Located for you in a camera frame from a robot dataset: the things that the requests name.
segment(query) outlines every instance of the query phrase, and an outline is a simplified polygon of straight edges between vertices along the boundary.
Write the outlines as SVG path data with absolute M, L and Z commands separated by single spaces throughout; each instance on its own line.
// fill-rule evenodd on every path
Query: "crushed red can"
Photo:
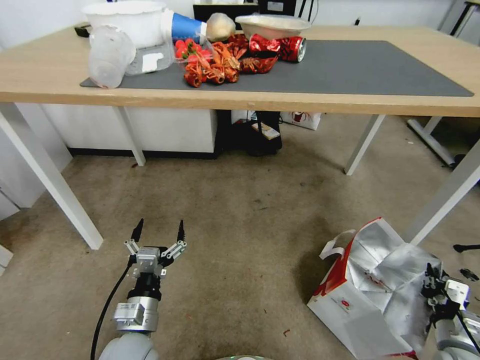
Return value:
M 293 63 L 303 60 L 306 45 L 307 39 L 301 36 L 268 40 L 258 34 L 253 34 L 248 42 L 248 48 L 252 54 L 274 52 L 281 60 Z

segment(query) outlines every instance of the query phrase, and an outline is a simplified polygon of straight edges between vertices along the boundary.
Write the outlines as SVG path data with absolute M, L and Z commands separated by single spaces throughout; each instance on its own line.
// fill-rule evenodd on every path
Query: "white bowl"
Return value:
M 308 21 L 287 15 L 247 15 L 237 16 L 235 22 L 247 38 L 253 34 L 273 40 L 298 36 L 303 30 L 310 28 Z
M 149 48 L 164 42 L 162 14 L 163 2 L 132 0 L 99 2 L 82 9 L 95 29 L 110 25 L 125 32 L 137 48 Z

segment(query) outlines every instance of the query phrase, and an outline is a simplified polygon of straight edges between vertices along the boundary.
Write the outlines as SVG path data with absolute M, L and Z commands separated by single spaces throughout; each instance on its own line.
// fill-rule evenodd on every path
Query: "red label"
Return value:
M 343 283 L 347 282 L 345 274 L 347 272 L 347 262 L 349 261 L 350 250 L 352 249 L 353 239 L 348 243 L 343 253 L 343 257 L 339 257 L 333 266 L 326 280 L 318 286 L 318 289 L 313 293 L 314 296 L 320 294 L 327 295 L 329 292 L 338 288 Z

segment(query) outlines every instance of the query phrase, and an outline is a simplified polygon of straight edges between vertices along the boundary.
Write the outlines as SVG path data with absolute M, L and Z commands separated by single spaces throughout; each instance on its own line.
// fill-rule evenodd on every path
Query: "white shopping bag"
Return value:
M 284 123 L 312 130 L 317 130 L 321 116 L 321 112 L 282 111 L 280 113 L 280 117 Z
M 344 248 L 329 241 L 322 259 L 335 263 L 307 306 L 359 360 L 405 355 L 417 359 L 431 314 L 420 294 L 427 263 L 440 260 L 405 243 L 381 217 L 354 234 Z

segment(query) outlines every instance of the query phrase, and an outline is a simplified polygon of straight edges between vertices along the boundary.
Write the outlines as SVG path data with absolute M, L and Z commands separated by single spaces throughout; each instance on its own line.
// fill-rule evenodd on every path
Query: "clear plastic container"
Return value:
M 136 56 L 126 68 L 127 75 L 153 73 L 168 68 L 174 62 L 174 50 L 171 41 L 159 46 L 138 49 Z
M 90 46 L 90 79 L 101 88 L 117 88 L 137 53 L 134 43 L 118 28 L 100 26 L 90 34 Z

